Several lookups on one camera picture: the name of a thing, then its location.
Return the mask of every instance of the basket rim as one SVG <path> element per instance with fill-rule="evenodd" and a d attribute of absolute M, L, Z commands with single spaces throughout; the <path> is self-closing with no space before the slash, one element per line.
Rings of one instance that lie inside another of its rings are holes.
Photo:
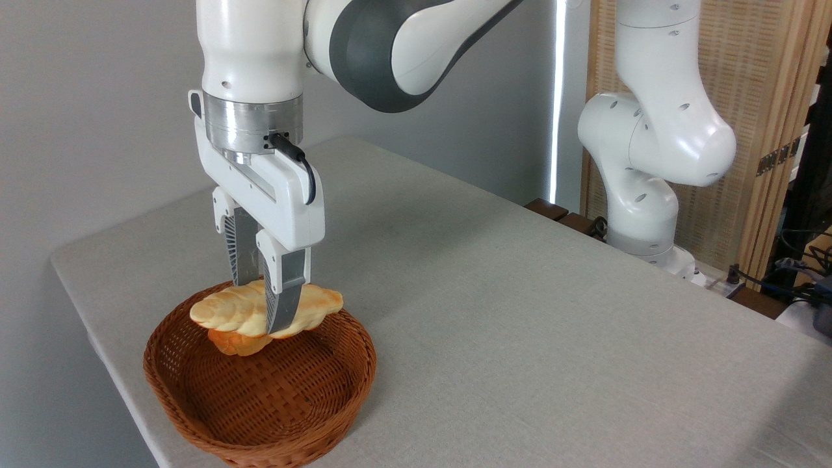
<path fill-rule="evenodd" d="M 175 419 L 173 421 L 175 424 L 177 431 L 182 434 L 190 443 L 194 444 L 195 446 L 201 448 L 205 451 L 211 451 L 211 448 L 217 448 L 222 450 L 228 451 L 268 451 L 269 449 L 277 448 L 278 446 L 283 445 L 295 445 L 295 446 L 314 446 L 320 439 L 325 438 L 325 434 L 322 434 L 320 437 L 310 438 L 306 434 L 311 433 L 321 433 L 328 428 L 336 428 L 341 426 L 345 420 L 354 419 L 355 413 L 360 410 L 360 407 L 364 404 L 364 401 L 367 399 L 367 396 L 372 389 L 373 380 L 375 378 L 375 349 L 373 346 L 373 342 L 369 338 L 369 334 L 364 329 L 364 327 L 358 322 L 352 315 L 349 314 L 345 309 L 341 309 L 340 311 L 336 312 L 337 315 L 341 316 L 342 319 L 346 320 L 350 325 L 355 335 L 360 336 L 361 341 L 364 343 L 364 379 L 361 381 L 356 382 L 356 387 L 358 391 L 355 392 L 345 403 L 344 406 L 338 411 L 337 414 L 331 416 L 330 418 L 324 419 L 323 421 L 315 424 L 314 426 L 309 427 L 306 431 L 303 431 L 299 434 L 295 434 L 279 441 L 268 442 L 265 444 L 259 445 L 239 445 L 239 444 L 230 444 L 227 442 L 217 440 L 210 432 L 204 433 L 200 431 L 195 425 L 191 422 L 191 419 L 188 418 L 185 412 L 181 409 L 179 403 L 173 398 L 172 392 L 170 387 L 161 379 L 158 370 L 158 363 L 159 359 L 157 359 L 157 354 L 161 352 L 161 348 L 157 347 L 155 350 L 152 349 L 152 345 L 154 342 L 158 341 L 158 336 L 168 327 L 166 326 L 169 322 L 175 320 L 176 313 L 180 311 L 180 309 L 188 302 L 193 300 L 200 300 L 201 297 L 208 296 L 213 291 L 217 289 L 222 289 L 228 287 L 232 284 L 231 281 L 227 281 L 224 283 L 220 283 L 218 285 L 206 288 L 205 290 L 199 291 L 196 294 L 191 295 L 189 298 L 185 299 L 182 303 L 180 303 L 173 311 L 171 311 L 156 327 L 156 329 L 151 334 L 150 338 L 148 339 L 147 346 L 145 348 L 144 353 L 144 371 L 145 377 L 151 384 L 151 387 L 156 393 L 156 397 L 162 403 L 162 407 L 165 410 L 165 413 L 170 419 Z"/>

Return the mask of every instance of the white wall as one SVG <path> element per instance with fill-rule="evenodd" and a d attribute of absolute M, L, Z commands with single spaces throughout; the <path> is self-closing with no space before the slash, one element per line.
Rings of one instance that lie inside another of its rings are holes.
<path fill-rule="evenodd" d="M 30 0 L 0 12 L 3 468 L 154 465 L 48 256 L 209 186 L 185 100 L 201 75 L 193 9 Z M 545 197 L 551 21 L 548 0 L 526 0 L 406 115 L 311 77 L 305 145 L 358 135 L 515 202 Z"/>

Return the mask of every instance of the light strip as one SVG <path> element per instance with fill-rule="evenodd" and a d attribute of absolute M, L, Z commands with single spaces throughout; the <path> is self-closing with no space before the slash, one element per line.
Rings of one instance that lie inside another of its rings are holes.
<path fill-rule="evenodd" d="M 557 143 L 563 106 L 563 64 L 566 61 L 567 0 L 555 1 L 554 73 L 552 84 L 552 168 L 549 172 L 549 202 L 557 193 Z"/>

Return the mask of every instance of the bamboo blind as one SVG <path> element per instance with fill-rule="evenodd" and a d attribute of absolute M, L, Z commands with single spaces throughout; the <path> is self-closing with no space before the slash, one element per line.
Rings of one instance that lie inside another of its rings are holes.
<path fill-rule="evenodd" d="M 615 70 L 615 1 L 593 0 L 587 98 L 626 91 Z M 734 165 L 710 187 L 674 185 L 676 243 L 726 270 L 761 276 L 789 182 L 790 144 L 800 136 L 832 20 L 829 0 L 703 0 L 699 65 L 716 110 L 737 138 Z M 758 175 L 772 152 L 775 166 Z M 587 217 L 603 215 L 601 176 L 585 155 Z"/>

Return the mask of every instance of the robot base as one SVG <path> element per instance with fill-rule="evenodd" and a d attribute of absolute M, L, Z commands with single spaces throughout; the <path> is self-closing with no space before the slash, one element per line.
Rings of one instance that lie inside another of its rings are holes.
<path fill-rule="evenodd" d="M 696 260 L 687 250 L 673 246 L 667 251 L 656 255 L 634 255 L 651 265 L 658 266 L 668 273 L 683 280 L 695 282 Z"/>

